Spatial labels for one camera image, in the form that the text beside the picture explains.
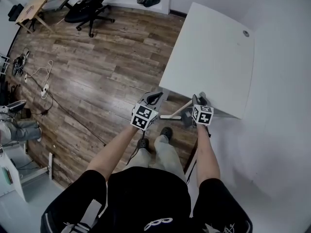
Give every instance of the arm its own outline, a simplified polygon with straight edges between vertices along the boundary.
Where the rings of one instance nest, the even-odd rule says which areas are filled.
[[[220,170],[207,130],[201,124],[197,124],[197,130],[197,184],[200,187],[204,180],[211,178],[220,179]]]
[[[127,145],[137,131],[138,128],[132,125],[127,126],[91,160],[87,170],[98,171],[108,181],[112,171],[126,150]]]

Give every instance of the white logo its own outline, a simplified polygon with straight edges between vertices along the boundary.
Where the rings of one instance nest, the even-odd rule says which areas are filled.
[[[159,225],[160,223],[170,223],[170,222],[172,222],[172,221],[173,221],[173,219],[172,219],[171,217],[168,217],[168,218],[161,218],[161,219],[152,221],[152,222],[148,223],[148,224],[145,226],[144,231],[146,231],[147,229],[149,229],[151,226]]]

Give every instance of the shoe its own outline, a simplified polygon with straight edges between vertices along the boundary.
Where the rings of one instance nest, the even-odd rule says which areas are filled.
[[[42,140],[42,129],[41,128],[39,128],[39,129],[40,129],[40,132],[41,132],[41,136],[40,136],[39,139],[37,139],[38,142],[40,142]]]
[[[160,135],[165,135],[168,138],[168,140],[170,140],[171,137],[173,136],[173,130],[170,127],[164,127],[161,130]]]
[[[149,140],[147,138],[139,139],[137,149],[146,149],[149,152]]]

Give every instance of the power outlet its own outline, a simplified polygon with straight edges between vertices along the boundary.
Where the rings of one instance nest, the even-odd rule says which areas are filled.
[[[49,85],[48,84],[46,84],[44,87],[43,87],[43,91],[41,91],[41,97],[42,98],[45,98],[46,96],[47,96],[47,93],[48,93],[48,91],[49,91]]]

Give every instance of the chair base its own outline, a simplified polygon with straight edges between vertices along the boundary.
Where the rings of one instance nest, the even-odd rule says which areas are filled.
[[[94,34],[92,33],[92,27],[93,27],[93,22],[95,19],[100,19],[100,20],[105,20],[105,21],[111,21],[111,23],[114,23],[115,22],[115,19],[113,18],[109,18],[109,17],[101,17],[99,16],[98,14],[103,12],[106,8],[108,8],[109,10],[111,10],[111,6],[110,5],[106,5],[104,6],[103,8],[100,8],[96,13],[95,15],[92,17],[92,19],[90,20],[86,20],[86,21],[83,21],[81,23],[79,23],[79,25],[76,27],[77,31],[81,31],[81,26],[86,24],[87,22],[89,22],[89,29],[88,29],[88,36],[93,38],[94,37]]]

